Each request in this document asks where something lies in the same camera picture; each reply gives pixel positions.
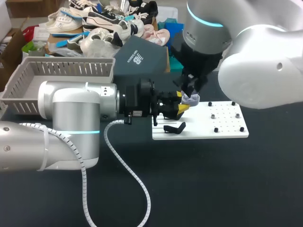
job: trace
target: plastic basket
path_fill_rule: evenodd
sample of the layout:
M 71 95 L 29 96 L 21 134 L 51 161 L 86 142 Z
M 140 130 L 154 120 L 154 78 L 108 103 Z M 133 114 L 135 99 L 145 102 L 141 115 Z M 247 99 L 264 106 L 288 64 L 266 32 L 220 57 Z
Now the plastic basket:
M 27 57 L 11 75 L 0 100 L 13 113 L 39 115 L 38 91 L 44 81 L 112 83 L 115 59 Z

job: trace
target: sneaker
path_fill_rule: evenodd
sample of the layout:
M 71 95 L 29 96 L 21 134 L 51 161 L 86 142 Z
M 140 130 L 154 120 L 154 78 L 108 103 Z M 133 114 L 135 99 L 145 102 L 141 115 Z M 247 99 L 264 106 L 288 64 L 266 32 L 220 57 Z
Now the sneaker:
M 89 25 L 87 23 L 87 17 L 82 17 L 82 25 L 83 25 L 83 31 L 84 32 L 90 32 L 96 28 L 98 28 L 98 26 L 95 25 Z
M 115 46 L 120 46 L 120 47 L 123 46 L 123 42 L 120 39 L 119 34 L 117 32 L 107 34 L 107 36 L 104 39 L 104 42 L 109 42 Z
M 48 15 L 48 21 L 56 20 L 57 17 L 64 16 L 63 12 L 69 13 L 70 9 L 69 8 L 65 8 L 65 7 L 61 7 L 60 9 L 58 9 L 57 12 Z
M 128 11 L 125 13 L 126 16 L 139 14 L 139 8 L 141 4 L 143 3 L 142 0 L 130 0 L 129 1 L 129 8 Z
M 143 35 L 141 36 L 142 39 L 149 38 L 154 32 L 153 25 L 144 25 Z
M 117 6 L 105 6 L 104 8 L 106 11 L 111 12 L 113 14 L 122 15 L 124 16 L 124 12 L 121 11 L 121 9 Z
M 153 31 L 152 34 L 147 32 L 146 36 L 145 39 L 147 41 L 164 46 L 169 41 L 170 33 L 167 29 L 161 29 L 159 31 Z
M 78 53 L 82 53 L 80 45 L 84 41 L 84 39 L 85 39 L 84 35 L 79 35 L 70 40 L 67 40 L 67 48 L 76 51 Z
M 70 11 L 74 15 L 87 17 L 89 12 L 98 12 L 97 4 L 88 0 L 71 0 Z
M 131 7 L 140 7 L 142 3 L 143 3 L 143 0 L 130 0 L 129 1 L 129 5 Z
M 120 21 L 120 18 L 108 11 L 103 13 L 90 12 L 86 20 L 88 25 L 102 27 L 110 32 L 114 31 L 114 25 L 118 25 Z
M 139 8 L 139 14 L 141 20 L 145 25 L 152 24 L 153 17 L 158 15 L 158 6 L 155 1 L 149 3 L 143 2 Z
M 51 20 L 45 24 L 46 30 L 50 33 L 68 32 L 82 26 L 81 20 L 74 20 L 68 15 L 57 17 L 56 20 Z
M 100 28 L 100 27 L 92 30 L 80 45 L 81 50 L 84 53 L 84 55 L 87 56 L 87 54 L 89 52 L 89 46 L 92 44 L 94 39 L 104 40 L 108 34 L 109 34 L 109 31 L 107 31 L 104 28 Z
M 127 40 L 130 36 L 141 37 L 144 31 L 144 24 L 141 20 L 121 20 L 114 26 L 114 32 L 119 34 L 121 40 Z

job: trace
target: black box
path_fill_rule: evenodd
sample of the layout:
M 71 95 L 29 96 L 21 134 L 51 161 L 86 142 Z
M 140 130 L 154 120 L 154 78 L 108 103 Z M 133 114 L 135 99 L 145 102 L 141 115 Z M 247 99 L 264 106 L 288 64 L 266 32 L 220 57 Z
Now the black box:
M 133 35 L 115 59 L 114 76 L 163 73 L 167 66 L 167 51 L 164 46 Z

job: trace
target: table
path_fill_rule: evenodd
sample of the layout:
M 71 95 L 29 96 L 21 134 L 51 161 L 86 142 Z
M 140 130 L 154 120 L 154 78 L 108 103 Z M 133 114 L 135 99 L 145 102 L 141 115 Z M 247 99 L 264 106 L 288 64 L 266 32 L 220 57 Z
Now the table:
M 156 88 L 175 89 L 176 74 L 152 76 Z M 115 79 L 119 89 L 138 78 Z M 216 73 L 201 101 L 227 101 Z M 151 195 L 147 227 L 296 227 L 303 223 L 303 104 L 242 108 L 250 136 L 225 140 L 152 140 L 151 119 L 116 125 L 108 137 Z M 17 122 L 41 122 L 19 119 Z M 51 127 L 49 122 L 42 122 Z M 136 227 L 146 201 L 138 183 L 102 138 L 100 159 L 88 169 L 88 203 L 99 227 Z M 4 227 L 85 227 L 79 171 L 0 174 Z

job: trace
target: cable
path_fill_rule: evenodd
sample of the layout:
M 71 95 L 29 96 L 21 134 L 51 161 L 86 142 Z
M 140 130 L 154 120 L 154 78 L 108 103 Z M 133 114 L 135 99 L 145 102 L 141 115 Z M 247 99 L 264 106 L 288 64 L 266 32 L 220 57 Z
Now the cable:
M 151 213 L 151 198 L 150 195 L 145 187 L 145 185 L 143 184 L 143 182 L 140 180 L 140 178 L 130 169 L 130 167 L 123 161 L 123 159 L 118 155 L 118 153 L 115 151 L 115 149 L 113 148 L 113 146 L 110 144 L 108 137 L 107 137 L 107 131 L 108 129 L 115 125 L 115 124 L 124 124 L 124 120 L 116 120 L 113 121 L 111 123 L 109 123 L 106 128 L 104 129 L 104 139 L 106 144 L 108 145 L 108 148 L 114 153 L 114 155 L 116 156 L 116 158 L 118 158 L 118 160 L 121 162 L 121 164 L 127 169 L 127 171 L 136 179 L 136 181 L 140 184 L 140 186 L 142 187 L 145 196 L 146 196 L 146 200 L 147 200 L 147 209 L 146 209 L 146 214 L 142 220 L 142 222 L 138 225 L 138 227 L 143 227 L 145 225 L 145 223 L 147 222 L 147 219 Z
M 39 124 L 31 124 L 31 123 L 22 123 L 21 125 L 32 128 L 32 129 L 37 129 L 40 131 L 43 131 L 44 125 L 39 125 Z M 89 209 L 87 205 L 87 175 L 86 175 L 86 168 L 82 159 L 82 156 L 76 146 L 67 138 L 65 137 L 64 134 L 61 134 L 57 132 L 55 129 L 50 129 L 47 128 L 48 133 L 56 136 L 57 138 L 63 140 L 70 148 L 73 150 L 75 153 L 78 161 L 80 162 L 81 166 L 81 173 L 82 173 L 82 203 L 83 203 L 83 210 L 84 210 L 84 215 L 86 217 L 87 222 L 91 227 L 97 227 L 94 222 L 92 221 L 90 215 L 89 215 Z
M 107 125 L 107 127 L 104 129 L 104 139 L 106 144 L 108 145 L 109 149 L 114 153 L 114 155 L 116 156 L 116 158 L 121 162 L 121 164 L 127 169 L 127 171 L 136 179 L 136 181 L 140 184 L 140 186 L 142 187 L 145 196 L 146 196 L 146 200 L 147 200 L 147 209 L 146 209 L 146 214 L 142 220 L 142 222 L 138 225 L 138 227 L 143 227 L 145 225 L 145 223 L 148 220 L 148 217 L 151 213 L 151 198 L 150 195 L 147 191 L 147 188 L 145 187 L 145 185 L 143 184 L 143 182 L 140 180 L 140 178 L 130 169 L 130 167 L 123 161 L 123 159 L 118 155 L 118 153 L 115 151 L 115 149 L 113 148 L 113 146 L 110 144 L 108 137 L 107 137 L 107 132 L 108 129 L 115 125 L 115 124 L 124 124 L 124 120 L 117 120 L 117 121 L 113 121 L 110 124 Z M 32 124 L 32 123 L 21 123 L 21 125 L 32 128 L 32 129 L 36 129 L 36 130 L 40 130 L 40 131 L 45 131 L 45 125 L 40 125 L 40 124 Z M 61 134 L 59 132 L 57 132 L 55 129 L 50 129 L 47 128 L 48 133 L 56 136 L 57 138 L 61 139 L 63 142 L 65 142 L 68 146 L 70 146 L 70 148 L 73 150 L 73 152 L 75 153 L 80 166 L 81 166 L 81 173 L 82 173 L 82 203 L 83 203 L 83 210 L 84 210 L 84 215 L 86 217 L 87 222 L 89 223 L 89 225 L 91 227 L 97 227 L 94 222 L 92 221 L 90 215 L 89 215 L 89 209 L 88 209 L 88 205 L 87 205 L 87 175 L 86 175 L 86 168 L 82 159 L 82 156 L 80 154 L 80 152 L 78 151 L 78 149 L 76 148 L 76 146 L 68 139 L 65 137 L 64 134 Z

